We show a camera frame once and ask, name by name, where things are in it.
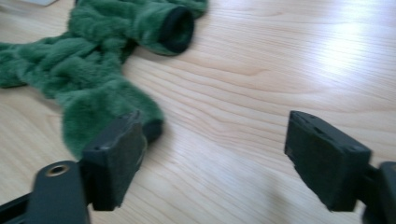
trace wood grain surface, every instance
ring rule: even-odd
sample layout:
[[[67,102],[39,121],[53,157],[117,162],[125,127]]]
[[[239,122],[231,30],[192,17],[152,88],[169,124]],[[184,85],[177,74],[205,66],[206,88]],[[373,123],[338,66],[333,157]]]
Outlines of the wood grain surface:
[[[65,30],[74,1],[0,1],[0,41]],[[123,67],[166,116],[120,209],[92,223],[361,223],[330,213],[283,153],[288,114],[321,117],[396,161],[396,2],[210,0],[191,47],[137,49]],[[30,87],[0,90],[0,203],[73,160],[62,109]]]

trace plush toy leg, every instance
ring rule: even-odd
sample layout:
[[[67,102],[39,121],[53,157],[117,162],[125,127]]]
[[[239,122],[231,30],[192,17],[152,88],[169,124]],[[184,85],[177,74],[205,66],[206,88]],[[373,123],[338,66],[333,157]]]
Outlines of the plush toy leg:
[[[10,88],[25,85],[17,77],[23,62],[15,57],[18,45],[0,43],[0,88]]]
[[[163,132],[161,109],[123,77],[97,89],[63,93],[57,100],[64,107],[64,141],[77,158],[111,120],[131,111],[141,112],[148,142],[156,140]]]
[[[188,7],[140,0],[80,1],[68,25],[73,34],[94,43],[123,37],[164,55],[183,52],[191,42],[194,29],[193,15]]]

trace green fuzzy fabric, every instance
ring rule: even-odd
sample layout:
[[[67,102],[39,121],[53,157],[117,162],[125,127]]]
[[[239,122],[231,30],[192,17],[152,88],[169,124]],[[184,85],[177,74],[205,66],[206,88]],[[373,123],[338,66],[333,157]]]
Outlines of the green fuzzy fabric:
[[[122,76],[140,45],[177,55],[191,42],[206,0],[80,0],[67,31],[29,44],[0,43],[0,87],[31,85],[63,108],[64,142],[76,158],[107,124],[140,110],[149,142],[163,131],[163,112]]]

